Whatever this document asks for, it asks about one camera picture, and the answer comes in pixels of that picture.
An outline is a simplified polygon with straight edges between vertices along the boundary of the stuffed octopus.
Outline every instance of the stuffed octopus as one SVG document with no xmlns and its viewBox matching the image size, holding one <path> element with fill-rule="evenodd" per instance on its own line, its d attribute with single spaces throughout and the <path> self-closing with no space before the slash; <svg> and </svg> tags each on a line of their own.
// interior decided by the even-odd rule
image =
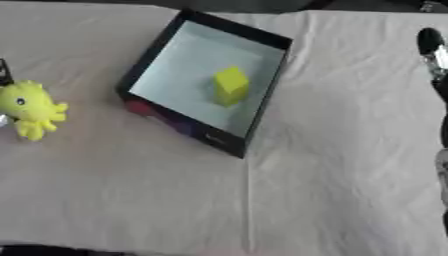
<svg viewBox="0 0 448 256">
<path fill-rule="evenodd" d="M 24 81 L 0 87 L 0 112 L 14 118 L 15 128 L 21 137 L 41 140 L 44 131 L 56 131 L 52 123 L 66 119 L 66 103 L 54 104 L 42 84 Z"/>
</svg>

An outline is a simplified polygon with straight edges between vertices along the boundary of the table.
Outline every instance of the table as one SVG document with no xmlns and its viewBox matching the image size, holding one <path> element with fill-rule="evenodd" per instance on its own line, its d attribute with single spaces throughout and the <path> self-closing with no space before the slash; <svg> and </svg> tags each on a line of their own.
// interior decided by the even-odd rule
<svg viewBox="0 0 448 256">
<path fill-rule="evenodd" d="M 295 38 L 245 160 L 124 110 L 114 93 L 176 11 L 0 3 L 16 80 L 68 101 L 38 143 L 0 130 L 0 240 L 191 255 L 446 255 L 443 104 L 415 35 L 435 14 L 221 16 Z"/>
</svg>

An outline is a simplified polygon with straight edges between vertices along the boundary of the foam cube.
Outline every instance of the foam cube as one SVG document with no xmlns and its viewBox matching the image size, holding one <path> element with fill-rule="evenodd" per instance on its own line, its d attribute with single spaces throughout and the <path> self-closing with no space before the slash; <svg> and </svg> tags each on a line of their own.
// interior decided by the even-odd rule
<svg viewBox="0 0 448 256">
<path fill-rule="evenodd" d="M 214 80 L 215 101 L 224 107 L 243 100 L 249 91 L 249 80 L 236 66 L 217 72 Z"/>
</svg>

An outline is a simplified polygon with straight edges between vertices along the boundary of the black box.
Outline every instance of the black box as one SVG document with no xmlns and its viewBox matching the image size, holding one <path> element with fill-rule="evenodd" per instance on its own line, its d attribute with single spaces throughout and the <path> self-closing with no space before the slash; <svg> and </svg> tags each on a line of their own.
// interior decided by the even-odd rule
<svg viewBox="0 0 448 256">
<path fill-rule="evenodd" d="M 127 108 L 243 158 L 275 88 L 292 40 L 212 15 L 181 11 L 123 77 Z M 211 100 L 215 72 L 249 74 L 247 99 Z"/>
</svg>

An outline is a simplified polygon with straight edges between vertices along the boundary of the plush toy eye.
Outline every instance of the plush toy eye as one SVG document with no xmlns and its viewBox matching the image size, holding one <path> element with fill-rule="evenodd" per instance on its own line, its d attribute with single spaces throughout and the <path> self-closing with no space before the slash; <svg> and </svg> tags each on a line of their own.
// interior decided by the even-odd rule
<svg viewBox="0 0 448 256">
<path fill-rule="evenodd" d="M 17 102 L 17 104 L 19 104 L 19 105 L 25 105 L 25 100 L 24 100 L 23 98 L 18 98 L 18 99 L 16 100 L 16 102 Z"/>
</svg>

